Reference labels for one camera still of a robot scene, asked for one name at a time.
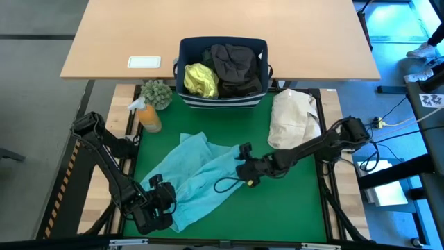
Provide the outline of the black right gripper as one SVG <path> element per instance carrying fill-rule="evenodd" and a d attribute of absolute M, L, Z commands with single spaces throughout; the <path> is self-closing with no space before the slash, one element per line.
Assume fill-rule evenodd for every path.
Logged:
<path fill-rule="evenodd" d="M 252 145 L 249 142 L 239 146 L 238 159 L 244 160 L 244 163 L 236 167 L 236 172 L 238 177 L 252 177 L 246 178 L 244 183 L 250 188 L 255 188 L 260 184 L 260 176 L 276 177 L 278 171 L 271 154 L 262 158 L 254 158 L 250 154 L 251 151 Z"/>

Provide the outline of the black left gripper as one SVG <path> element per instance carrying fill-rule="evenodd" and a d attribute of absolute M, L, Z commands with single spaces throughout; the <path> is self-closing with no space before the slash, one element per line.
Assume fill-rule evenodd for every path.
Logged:
<path fill-rule="evenodd" d="M 150 191 L 143 192 L 136 201 L 133 219 L 142 235 L 162 231 L 173 223 L 171 207 L 176 204 L 173 187 L 163 187 L 161 174 L 149 178 Z"/>

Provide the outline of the teal shorts with white lining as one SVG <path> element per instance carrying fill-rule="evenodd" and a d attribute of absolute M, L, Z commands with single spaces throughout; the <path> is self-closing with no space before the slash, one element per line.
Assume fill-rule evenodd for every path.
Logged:
<path fill-rule="evenodd" d="M 140 181 L 150 190 L 150 177 L 161 174 L 176 193 L 177 208 L 172 214 L 170 229 L 179 233 L 220 206 L 240 188 L 236 167 L 239 146 L 222 146 L 207 141 L 203 132 L 192 135 L 182 133 L 177 147 L 172 149 Z"/>

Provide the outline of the black garment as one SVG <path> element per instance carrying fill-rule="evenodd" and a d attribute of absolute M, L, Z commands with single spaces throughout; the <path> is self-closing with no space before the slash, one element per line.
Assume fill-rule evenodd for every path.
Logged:
<path fill-rule="evenodd" d="M 247 97 L 262 92 L 258 59 L 252 49 L 231 44 L 210 48 L 212 64 L 219 78 L 219 97 Z"/>

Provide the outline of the navy white striped laundry basket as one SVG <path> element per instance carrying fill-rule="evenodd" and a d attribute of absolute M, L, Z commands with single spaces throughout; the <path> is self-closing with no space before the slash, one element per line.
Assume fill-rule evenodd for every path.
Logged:
<path fill-rule="evenodd" d="M 231 44 L 248 47 L 258 59 L 259 79 L 262 92 L 253 96 L 235 98 L 203 98 L 190 94 L 184 86 L 185 66 L 202 64 L 202 52 L 215 44 Z M 180 41 L 179 57 L 173 68 L 176 79 L 176 93 L 192 108 L 253 108 L 268 92 L 268 82 L 273 70 L 268 67 L 268 45 L 265 40 L 248 37 L 189 37 Z"/>

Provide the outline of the orange spray bottle white trigger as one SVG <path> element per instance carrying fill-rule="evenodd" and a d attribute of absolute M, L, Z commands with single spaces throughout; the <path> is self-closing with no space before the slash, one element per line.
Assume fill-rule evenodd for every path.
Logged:
<path fill-rule="evenodd" d="M 146 98 L 141 96 L 134 100 L 127 109 L 135 112 L 139 122 L 149 133 L 158 133 L 162 129 L 162 123 L 157 115 L 156 109 L 145 102 Z"/>

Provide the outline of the black panel with hazard stripes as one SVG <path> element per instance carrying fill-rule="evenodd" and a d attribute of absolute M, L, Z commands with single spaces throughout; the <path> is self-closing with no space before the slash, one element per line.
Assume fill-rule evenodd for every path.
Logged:
<path fill-rule="evenodd" d="M 36 239 L 67 238 L 77 234 L 94 171 L 89 151 L 70 138 L 49 191 Z"/>

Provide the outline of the yellow garment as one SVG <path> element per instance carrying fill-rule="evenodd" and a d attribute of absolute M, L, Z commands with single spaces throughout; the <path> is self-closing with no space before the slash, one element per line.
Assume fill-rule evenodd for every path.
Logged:
<path fill-rule="evenodd" d="M 185 66 L 183 83 L 190 94 L 211 99 L 219 96 L 217 74 L 201 63 Z"/>

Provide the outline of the green succulent in grey pot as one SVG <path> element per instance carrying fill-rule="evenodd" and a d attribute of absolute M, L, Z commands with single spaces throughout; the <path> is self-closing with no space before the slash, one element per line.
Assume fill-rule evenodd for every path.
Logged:
<path fill-rule="evenodd" d="M 145 103 L 156 110 L 164 110 L 172 102 L 172 89 L 162 80 L 149 80 L 141 86 L 141 95 Z"/>

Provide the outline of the white floor box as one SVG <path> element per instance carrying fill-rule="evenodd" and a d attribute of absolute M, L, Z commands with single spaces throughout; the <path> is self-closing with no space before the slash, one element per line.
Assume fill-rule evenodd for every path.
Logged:
<path fill-rule="evenodd" d="M 360 170 L 360 176 L 372 174 L 382 169 L 388 169 L 392 166 L 388 160 L 380 160 L 378 164 L 376 164 L 375 160 L 371 160 L 366 165 L 367 168 L 370 169 L 370 172 L 363 172 Z M 408 204 L 407 198 L 405 197 L 399 181 L 366 189 L 364 190 L 364 193 L 367 201 L 376 206 L 396 206 Z"/>

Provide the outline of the white card on table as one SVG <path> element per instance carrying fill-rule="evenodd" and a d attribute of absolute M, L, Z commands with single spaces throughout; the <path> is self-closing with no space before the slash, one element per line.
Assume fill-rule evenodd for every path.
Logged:
<path fill-rule="evenodd" d="M 128 59 L 128 68 L 156 69 L 161 65 L 160 56 L 130 56 Z"/>

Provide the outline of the light wooden desk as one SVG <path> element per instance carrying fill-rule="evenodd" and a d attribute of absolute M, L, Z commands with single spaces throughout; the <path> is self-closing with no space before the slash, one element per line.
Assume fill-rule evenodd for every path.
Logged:
<path fill-rule="evenodd" d="M 60 73 L 64 79 L 171 78 L 180 41 L 260 38 L 282 80 L 377 81 L 352 0 L 89 0 Z M 160 56 L 156 69 L 130 56 Z"/>

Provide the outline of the dark grey side table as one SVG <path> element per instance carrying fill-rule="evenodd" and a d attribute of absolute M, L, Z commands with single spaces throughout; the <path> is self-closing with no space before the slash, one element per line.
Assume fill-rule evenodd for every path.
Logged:
<path fill-rule="evenodd" d="M 425 108 L 419 97 L 419 94 L 444 94 L 444 86 L 426 93 L 419 83 L 408 83 L 407 94 L 431 159 L 432 170 L 421 174 L 420 180 L 444 248 L 444 108 Z"/>

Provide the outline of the white sheet with black marks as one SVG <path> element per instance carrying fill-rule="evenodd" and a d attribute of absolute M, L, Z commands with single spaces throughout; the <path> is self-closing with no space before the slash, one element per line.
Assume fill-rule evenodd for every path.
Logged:
<path fill-rule="evenodd" d="M 444 108 L 444 94 L 419 94 L 419 97 L 425 108 Z"/>

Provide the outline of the black aluminium table frame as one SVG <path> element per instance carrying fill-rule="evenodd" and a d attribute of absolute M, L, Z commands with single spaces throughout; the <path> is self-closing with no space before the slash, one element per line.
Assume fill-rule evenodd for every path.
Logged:
<path fill-rule="evenodd" d="M 128 110 L 138 95 L 138 85 L 118 84 L 106 121 L 107 129 L 118 137 L 140 134 L 138 157 L 124 165 L 125 173 L 137 181 L 178 145 L 181 133 L 204 132 L 210 142 L 223 146 L 249 142 L 255 157 L 271 151 L 267 137 L 272 92 L 251 109 L 211 110 L 209 121 L 205 120 L 206 110 L 190 108 L 174 97 L 169 108 L 160 113 L 162 131 L 154 134 L 147 133 Z M 264 177 L 254 188 L 240 185 L 220 206 L 182 232 L 154 231 L 144 236 L 145 244 L 357 249 L 359 243 L 345 231 L 321 191 L 322 185 L 328 186 L 353 228 L 369 237 L 351 160 L 345 153 L 334 169 L 328 170 L 314 156 L 307 156 L 284 178 Z"/>

